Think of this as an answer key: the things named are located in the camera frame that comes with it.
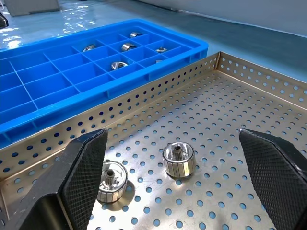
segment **textured rubber pad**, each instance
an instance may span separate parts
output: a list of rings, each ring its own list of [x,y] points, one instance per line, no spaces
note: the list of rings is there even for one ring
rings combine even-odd
[[[307,160],[288,141],[242,129],[254,189],[277,230],[307,229]]]
[[[76,230],[85,230],[90,220],[100,185],[106,141],[106,135],[99,135],[83,146],[63,187],[62,202]]]

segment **bearing ring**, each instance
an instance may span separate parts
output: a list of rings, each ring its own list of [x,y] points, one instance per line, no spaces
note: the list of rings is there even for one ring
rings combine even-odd
[[[120,69],[120,68],[123,68],[125,66],[127,66],[128,64],[125,63],[125,62],[122,62],[122,61],[116,61],[116,62],[113,62],[112,65],[111,65],[111,68],[114,69],[114,70],[117,70],[117,69]]]
[[[95,49],[95,45],[93,44],[93,45],[89,45],[89,46],[87,46],[87,47],[85,47],[83,50],[82,50],[82,52],[86,52],[86,51],[90,51],[90,50],[92,50],[92,49]]]
[[[136,45],[134,45],[132,43],[125,43],[125,44],[122,45],[121,50],[122,51],[128,51],[128,50],[135,49],[135,48],[136,48]]]
[[[143,35],[143,34],[141,34],[141,33],[139,33],[139,32],[132,32],[132,33],[130,34],[130,38],[135,38],[135,37],[138,37],[138,36],[141,36],[141,35]]]

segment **blue epoxy floor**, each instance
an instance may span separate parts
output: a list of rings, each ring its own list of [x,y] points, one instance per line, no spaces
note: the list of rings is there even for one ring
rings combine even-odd
[[[208,55],[224,51],[307,82],[307,38],[176,13],[132,0],[59,3],[61,11],[29,16],[10,17],[5,9],[10,26],[0,30],[0,48],[141,18],[207,41]]]

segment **tray hole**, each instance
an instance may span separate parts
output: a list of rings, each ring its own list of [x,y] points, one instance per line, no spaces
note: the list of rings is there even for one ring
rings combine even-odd
[[[198,227],[199,227],[201,230],[205,230],[205,229],[206,229],[206,225],[205,225],[204,223],[202,223],[202,222],[198,225]]]
[[[203,206],[203,201],[198,200],[198,201],[197,201],[197,205],[198,205],[199,207],[202,207],[202,206]]]
[[[222,225],[222,229],[223,229],[223,230],[229,230],[229,226],[228,226],[227,224],[223,224],[223,225]]]
[[[136,202],[139,202],[140,200],[141,200],[141,197],[139,197],[138,195],[134,198],[134,200],[136,201]]]
[[[158,227],[160,225],[160,220],[155,219],[153,222],[153,225],[155,225],[156,227]]]
[[[17,190],[17,193],[22,193],[24,191],[24,188],[19,188],[18,190]]]
[[[193,217],[194,216],[194,212],[192,210],[188,210],[187,211],[187,216],[188,217]]]
[[[260,218],[260,216],[258,216],[258,215],[254,215],[254,219],[255,219],[255,221],[257,221],[257,222],[260,222],[260,221],[261,221],[261,218]]]
[[[234,219],[234,220],[237,220],[238,219],[238,215],[236,213],[232,213],[231,214],[231,218]]]
[[[227,193],[227,196],[228,196],[228,198],[234,197],[234,195],[232,193],[230,193],[230,192]]]
[[[159,197],[157,197],[156,199],[155,199],[155,202],[157,203],[157,204],[160,204],[161,203],[161,198],[159,198]]]
[[[183,227],[183,223],[179,220],[179,221],[177,221],[176,222],[176,226],[177,226],[177,228],[182,228]]]
[[[248,198],[250,199],[250,200],[253,200],[254,199],[254,195],[253,194],[248,194]]]
[[[188,190],[186,191],[186,194],[187,194],[188,196],[190,196],[190,195],[193,194],[193,192],[192,192],[190,189],[188,189]]]
[[[209,212],[209,217],[214,219],[216,217],[216,214],[214,212]]]
[[[222,201],[220,201],[220,202],[218,203],[218,206],[221,207],[221,208],[224,208],[224,207],[225,207],[225,204],[224,204]]]
[[[240,203],[240,208],[241,209],[246,209],[246,205],[244,203]]]
[[[177,204],[177,205],[182,205],[182,200],[181,200],[181,199],[177,199],[177,200],[176,200],[176,204]]]
[[[17,179],[14,180],[14,183],[15,183],[15,184],[18,184],[18,183],[20,183],[20,181],[21,181],[21,179],[20,179],[20,178],[17,178]]]
[[[35,170],[31,170],[30,172],[29,172],[29,176],[33,176],[35,174]]]
[[[169,209],[169,208],[167,208],[167,209],[165,210],[165,214],[167,214],[168,216],[170,216],[170,215],[172,214],[172,210]]]
[[[135,218],[135,217],[133,217],[131,219],[131,224],[133,224],[133,225],[136,225],[138,222],[139,222],[139,220],[137,218]]]

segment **metal bearing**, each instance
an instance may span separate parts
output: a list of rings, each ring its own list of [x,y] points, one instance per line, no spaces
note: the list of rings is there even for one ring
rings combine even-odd
[[[165,171],[173,177],[187,177],[196,166],[194,148],[185,142],[169,144],[163,151]]]
[[[85,52],[85,51],[89,51],[89,50],[92,50],[92,49],[95,49],[95,45],[89,45],[89,46],[87,46],[86,48],[84,48],[83,50],[82,50],[82,52]]]
[[[102,166],[97,200],[104,203],[120,199],[127,187],[128,173],[126,168],[117,161],[106,160]]]
[[[160,48],[156,49],[156,51],[157,51],[158,53],[164,53],[164,52],[167,51],[167,49],[164,48],[164,47],[160,47]]]
[[[116,62],[113,62],[112,65],[111,65],[111,68],[116,70],[116,69],[120,69],[122,67],[125,67],[127,66],[128,64],[125,63],[125,62],[122,62],[122,61],[116,61]]]
[[[136,46],[134,44],[125,43],[125,44],[122,45],[121,50],[122,51],[128,51],[128,50],[135,49],[135,48],[136,48]]]
[[[132,32],[132,33],[130,34],[130,38],[135,38],[135,37],[141,36],[141,35],[142,35],[142,34],[139,33],[139,32]]]

